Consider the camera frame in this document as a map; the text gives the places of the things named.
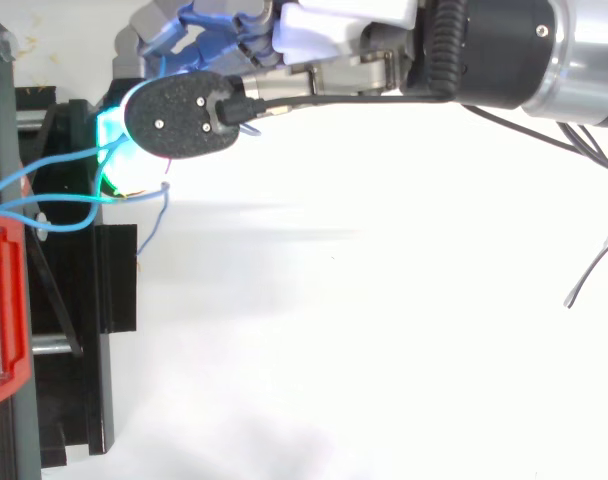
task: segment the robotic hand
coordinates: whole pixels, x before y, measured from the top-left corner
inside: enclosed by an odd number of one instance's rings
[[[204,30],[173,52],[191,25]],[[161,157],[330,103],[456,101],[608,127],[608,0],[154,0],[116,50],[107,103]]]

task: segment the green led light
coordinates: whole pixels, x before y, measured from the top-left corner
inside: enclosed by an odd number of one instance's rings
[[[97,145],[106,145],[124,134],[122,109],[111,108],[97,116]],[[106,158],[103,150],[97,157],[99,163]],[[151,155],[135,142],[120,145],[104,167],[104,179],[115,195],[129,195],[145,190],[159,189],[168,167],[168,159]]]

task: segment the white background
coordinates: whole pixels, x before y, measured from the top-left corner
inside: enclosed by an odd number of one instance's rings
[[[17,84],[99,100],[139,4],[0,1],[35,44]],[[258,126],[172,165],[138,332],[111,338],[116,444],[45,478],[608,480],[608,258],[562,306],[608,172],[458,106]],[[105,216],[143,238],[159,207]]]

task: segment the red component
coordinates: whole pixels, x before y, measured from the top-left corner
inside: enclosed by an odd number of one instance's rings
[[[27,305],[24,226],[0,217],[0,402],[31,377]]]

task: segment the connector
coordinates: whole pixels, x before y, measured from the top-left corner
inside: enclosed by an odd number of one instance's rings
[[[233,97],[218,102],[215,111],[224,125],[237,126],[266,113],[266,102],[263,99]]]

